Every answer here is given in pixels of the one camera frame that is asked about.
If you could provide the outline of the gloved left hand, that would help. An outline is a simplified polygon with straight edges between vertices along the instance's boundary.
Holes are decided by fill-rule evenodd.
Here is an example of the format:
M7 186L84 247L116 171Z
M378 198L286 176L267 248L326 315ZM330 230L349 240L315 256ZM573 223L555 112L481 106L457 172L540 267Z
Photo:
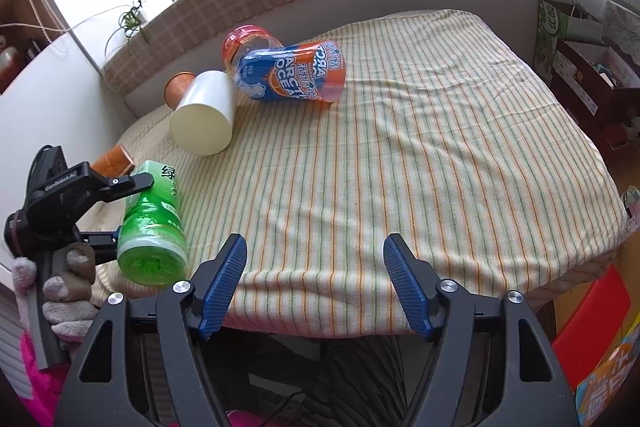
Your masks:
M53 334L63 343L79 345L87 335L98 308L91 302L96 280L96 255L81 243L65 251L66 269L49 277L42 286L43 316ZM37 265L26 257L17 257L12 268L12 284L18 315L27 334L32 330L28 317L27 294L34 286Z

